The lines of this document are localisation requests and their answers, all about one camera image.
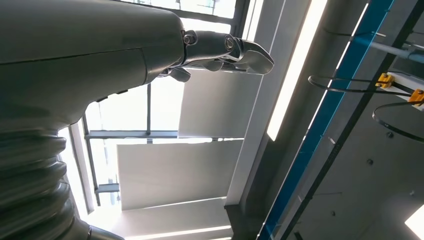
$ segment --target window frame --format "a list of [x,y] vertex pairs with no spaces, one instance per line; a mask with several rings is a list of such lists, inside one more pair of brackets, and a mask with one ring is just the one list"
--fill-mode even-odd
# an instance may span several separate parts
[[[245,23],[248,15],[248,9],[251,0],[236,0],[235,2],[235,10],[233,18],[226,18],[221,16],[215,16],[210,14],[184,11],[178,9],[170,9],[159,6],[151,6],[146,4],[132,3],[120,0],[112,0],[116,2],[125,2],[127,4],[141,5],[154,9],[162,9],[175,13],[180,18],[186,19],[196,19],[207,21],[211,23],[222,23],[228,24],[231,26],[230,34],[234,37],[241,38],[243,35],[243,31],[245,28]],[[235,68],[232,65],[224,65],[223,70],[231,70],[231,71],[242,71]],[[91,139],[126,139],[126,138],[141,138],[147,139],[147,144],[153,144],[153,139],[176,139],[178,138],[177,130],[151,130],[151,117],[152,116],[152,86],[150,84],[147,85],[147,126],[146,130],[89,130],[87,124],[87,116],[84,113],[82,116],[83,123],[83,132],[84,132],[84,140],[87,146],[88,160],[90,163],[90,171],[92,174],[92,180],[94,185],[94,193],[96,196],[97,205],[100,206],[100,197],[101,193],[115,193],[119,192],[119,183],[109,183],[109,184],[98,184],[96,178],[96,169],[94,166],[93,160],[93,150],[90,143]],[[218,137],[212,138],[213,142],[218,141]]]
[[141,3],[133,3],[133,2],[127,2],[127,1],[121,1],[121,0],[112,0],[112,1],[140,5],[140,6],[145,6],[145,7],[154,8],[154,9],[167,10],[167,11],[175,13],[178,17],[185,18],[185,19],[197,19],[197,20],[207,21],[211,23],[228,24],[231,26],[230,34],[233,37],[241,38],[243,36],[243,31],[245,29],[245,23],[246,23],[248,10],[249,10],[249,4],[251,0],[236,0],[233,18],[215,16],[215,15],[192,12],[192,11],[184,11],[179,9],[171,9],[171,8],[160,7],[160,6],[152,6],[152,5],[141,4]]

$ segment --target ceiling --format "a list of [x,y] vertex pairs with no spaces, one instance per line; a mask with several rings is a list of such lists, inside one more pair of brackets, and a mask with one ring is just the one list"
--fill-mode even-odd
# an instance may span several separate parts
[[[416,2],[416,0],[395,1],[380,29],[380,32],[389,36],[387,39],[400,30],[402,21],[399,18],[406,18]],[[336,33],[351,33],[366,3],[366,0],[330,0],[322,26]],[[423,20],[417,23],[414,30],[424,32],[421,26],[424,26]],[[411,35],[408,40],[424,44],[424,41],[421,42],[422,37],[419,34],[415,37]],[[331,76],[348,40],[349,37],[335,36],[322,29],[317,32],[288,109],[289,117],[284,120],[275,142],[270,141],[266,133],[262,133],[263,137],[256,148],[258,151],[239,205],[227,206],[231,223],[238,221],[246,229],[244,231],[234,229],[233,239],[256,238],[323,95],[322,90],[311,86],[306,79],[310,75]],[[376,41],[384,42],[385,39],[376,38]],[[284,45],[281,41],[277,43],[280,46]],[[371,79],[384,56],[385,54],[370,49],[356,77]],[[323,139],[337,140],[352,114],[353,106],[356,106],[361,96],[361,94],[345,94],[343,103]],[[376,106],[398,100],[400,98],[394,96],[376,95],[372,98],[330,172],[289,235],[290,239],[296,239],[295,232],[300,232],[302,238],[306,240],[415,239],[411,231],[405,228],[403,219],[417,209],[419,204],[416,203],[421,201],[424,203],[422,198],[424,189],[420,186],[423,182],[420,175],[422,167],[421,163],[417,163],[422,145],[396,134],[394,138],[387,138],[387,129],[371,118],[372,110]],[[389,110],[387,114],[387,119],[400,124],[398,126],[410,127],[410,131],[424,136],[423,128],[420,129],[420,123],[424,120],[421,112],[410,107]],[[311,160],[315,161],[316,165],[311,165],[311,162],[308,169],[319,171],[333,149],[330,140],[322,142],[324,143],[318,147]],[[373,160],[372,165],[367,163],[368,159]],[[396,204],[402,205],[399,207],[400,210],[388,211],[396,208],[394,206]]]

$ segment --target metal rod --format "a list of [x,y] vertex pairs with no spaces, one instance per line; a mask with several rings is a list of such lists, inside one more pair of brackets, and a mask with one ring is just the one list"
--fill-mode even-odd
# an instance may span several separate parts
[[[383,38],[387,37],[385,34],[383,34],[383,33],[379,33],[379,32],[375,33],[375,35],[377,35],[377,36],[379,36],[379,37],[383,37]],[[424,50],[424,46],[418,45],[418,44],[413,43],[413,42],[410,42],[410,41],[405,41],[405,44],[406,44],[406,45],[409,45],[409,46],[412,46],[412,47],[416,47],[416,48],[418,48],[418,49],[422,49],[422,50]]]
[[424,64],[424,55],[422,54],[413,53],[413,52],[402,50],[392,46],[387,46],[378,42],[372,42],[370,46],[372,48],[384,51],[386,53],[396,55],[400,58],[409,59],[409,60]]
[[147,85],[147,131],[146,134],[150,135],[152,124],[152,85]]

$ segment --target fluorescent light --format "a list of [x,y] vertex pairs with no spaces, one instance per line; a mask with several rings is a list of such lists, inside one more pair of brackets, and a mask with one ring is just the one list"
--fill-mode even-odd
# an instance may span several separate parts
[[289,107],[290,99],[295,91],[326,4],[327,0],[312,0],[310,3],[284,82],[282,83],[274,112],[272,113],[271,121],[269,122],[268,130],[266,131],[273,141],[277,138],[287,108]]
[[[355,33],[357,31],[358,26],[361,23],[361,20],[364,17],[365,12],[367,11],[368,5],[369,5],[368,3],[365,4],[365,7],[362,10],[362,14],[360,15],[359,20],[356,23],[355,28],[353,29],[353,32],[352,32],[352,35],[351,35],[352,37],[355,35]],[[344,48],[343,53],[341,54],[340,60],[338,61],[337,66],[335,67],[336,70],[339,69],[340,64],[342,63],[343,58],[345,58],[346,51],[348,50],[350,44],[351,44],[351,41],[348,41],[347,44],[346,44],[346,47]],[[328,88],[331,86],[331,83],[332,82],[333,82],[333,80],[330,79],[330,81],[328,82],[328,85],[327,85]],[[317,113],[320,110],[321,104],[323,103],[324,98],[326,97],[326,95],[327,95],[327,90],[325,90],[324,94],[322,95],[321,101],[319,102],[318,107],[316,108],[315,114],[313,115],[312,120],[309,123],[309,127],[307,128],[308,130],[311,129],[312,123],[314,122],[315,117],[317,116]]]
[[173,231],[173,232],[167,232],[167,233],[158,233],[158,234],[150,234],[150,235],[142,235],[142,236],[130,236],[130,237],[126,237],[125,240],[160,239],[160,238],[181,236],[181,235],[187,235],[187,234],[198,234],[198,233],[219,231],[219,230],[225,230],[230,228],[231,226],[227,225],[227,226],[217,226],[217,227],[201,228],[201,229],[187,230],[187,231]]
[[412,216],[405,221],[405,224],[417,235],[421,240],[424,240],[424,205],[421,206]]
[[192,203],[204,202],[204,201],[209,201],[209,200],[217,200],[217,199],[227,199],[227,197],[221,196],[221,197],[213,197],[213,198],[193,200],[193,201],[183,201],[183,202],[170,203],[170,204],[164,204],[164,205],[159,205],[159,206],[149,206],[149,207],[145,207],[143,209],[155,209],[155,208],[161,208],[161,207],[169,207],[169,206],[175,206],[175,205],[181,205],[181,204],[192,204]]
[[347,51],[347,50],[348,50],[348,48],[349,48],[349,45],[351,45],[351,41],[348,41],[348,42],[347,42],[346,47],[344,48],[344,51],[343,51],[343,53],[341,54],[340,60],[338,61],[337,66],[335,67],[335,69],[336,69],[336,70],[337,70],[337,69],[339,69],[340,64],[342,63],[342,60],[343,60],[343,58],[345,57],[346,51]]
[[362,14],[360,15],[359,20],[356,23],[355,28],[353,29],[353,32],[352,32],[352,35],[351,35],[352,37],[355,36],[355,33],[357,32],[357,29],[359,27],[359,24],[361,23],[362,17],[364,16],[365,12],[367,11],[368,5],[369,5],[369,3],[365,4],[365,7],[362,10]]

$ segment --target light fixture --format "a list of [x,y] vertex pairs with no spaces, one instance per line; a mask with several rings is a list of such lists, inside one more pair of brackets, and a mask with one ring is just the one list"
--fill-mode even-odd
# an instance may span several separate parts
[[421,240],[424,240],[424,205],[421,206],[416,212],[414,212],[405,224],[417,235]]
[[198,233],[219,231],[219,230],[225,230],[225,229],[230,229],[230,228],[231,228],[231,225],[226,225],[226,226],[201,228],[201,229],[195,229],[195,230],[173,231],[173,232],[150,234],[150,235],[142,235],[142,236],[130,236],[130,237],[126,237],[125,240],[160,239],[160,238],[181,236],[181,235],[187,235],[187,234],[198,234]]
[[268,136],[275,141],[280,130],[290,99],[295,91],[306,57],[317,31],[321,17],[323,16],[327,0],[312,0],[306,17],[300,30],[300,35],[294,48],[288,70],[282,83],[282,87],[272,113],[271,121],[267,129]]

